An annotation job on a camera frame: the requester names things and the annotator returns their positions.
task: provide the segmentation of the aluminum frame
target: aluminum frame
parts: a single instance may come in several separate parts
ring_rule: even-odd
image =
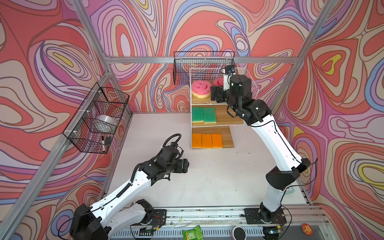
[[[282,82],[281,86],[278,88],[275,94],[275,97],[272,100],[271,109],[275,109],[280,103],[280,101],[283,99],[286,89],[293,81],[295,73],[298,71],[310,46],[314,42],[326,18],[328,17],[329,13],[331,12],[333,6],[336,4],[337,1],[338,0],[326,0],[317,19],[315,20],[313,27],[309,31],[307,38],[304,40],[304,43],[299,51],[299,54],[296,57],[268,56],[268,57],[235,57],[234,58],[234,60],[237,63],[291,63],[293,64],[293,66],[290,67],[286,78]],[[111,84],[113,85],[113,87],[121,90],[121,86],[119,85],[116,79],[116,76],[114,75],[110,67],[110,64],[113,64],[113,63],[173,63],[173,57],[105,56],[105,52],[100,44],[100,41],[98,40],[95,29],[93,28],[92,22],[81,0],[72,0],[72,3],[73,3],[73,7],[76,10],[77,15],[79,16],[80,22],[83,24],[84,29],[87,35],[89,36],[90,42],[94,46],[96,53],[99,57],[99,60],[106,71],[103,77],[99,81],[99,84],[101,86],[105,86],[108,80],[111,80]],[[85,110],[88,104],[89,102],[87,100],[84,101],[84,104],[80,107],[80,110]],[[131,118],[132,113],[130,112],[129,108],[126,108],[126,109],[127,109],[129,118]],[[75,117],[71,121],[70,126],[73,127],[77,123],[80,117],[81,117],[81,113],[77,112]],[[130,119],[128,121],[127,128],[125,130],[126,132],[128,131],[129,123],[130,123]],[[120,154],[120,149],[124,142],[126,132],[124,133],[121,139],[121,143],[119,144],[119,150],[116,153],[116,155]],[[24,189],[20,197],[17,199],[17,201],[12,206],[12,208],[10,209],[6,217],[3,219],[3,222],[0,224],[0,240],[8,240],[12,238],[14,232],[18,228],[19,224],[22,222],[23,218],[27,214],[28,210],[30,209],[31,205],[36,199],[37,195],[45,185],[46,181],[48,180],[48,177],[51,175],[52,171],[55,169],[58,161],[60,160],[60,158],[62,157],[62,155],[64,154],[68,146],[69,146],[68,139],[66,139],[65,136],[61,136],[60,139],[55,144],[55,146],[53,147],[52,151],[49,153],[47,158],[44,160],[42,165],[37,170],[36,174],[30,180],[30,182],[28,183],[28,185],[26,186],[26,188]],[[117,159],[118,157],[115,157],[113,159],[113,162],[117,162]],[[113,174],[113,171],[111,170],[108,173],[108,175]]]

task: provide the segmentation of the wallpaper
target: wallpaper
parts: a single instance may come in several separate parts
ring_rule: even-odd
[[[0,1],[0,221],[103,73],[69,0]],[[97,200],[125,123],[107,155],[67,149],[13,239],[57,239]]]
[[[340,239],[384,239],[383,37],[383,1],[339,1],[276,114]]]
[[[235,50],[236,56],[296,56],[322,0],[83,1],[109,56],[173,56]],[[290,65],[246,66],[270,101]],[[134,112],[189,111],[189,86],[175,86],[173,64],[115,64]]]

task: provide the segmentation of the green snack package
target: green snack package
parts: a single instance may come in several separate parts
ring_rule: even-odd
[[[201,228],[197,225],[194,229],[184,231],[182,230],[184,240],[203,240],[203,233]]]

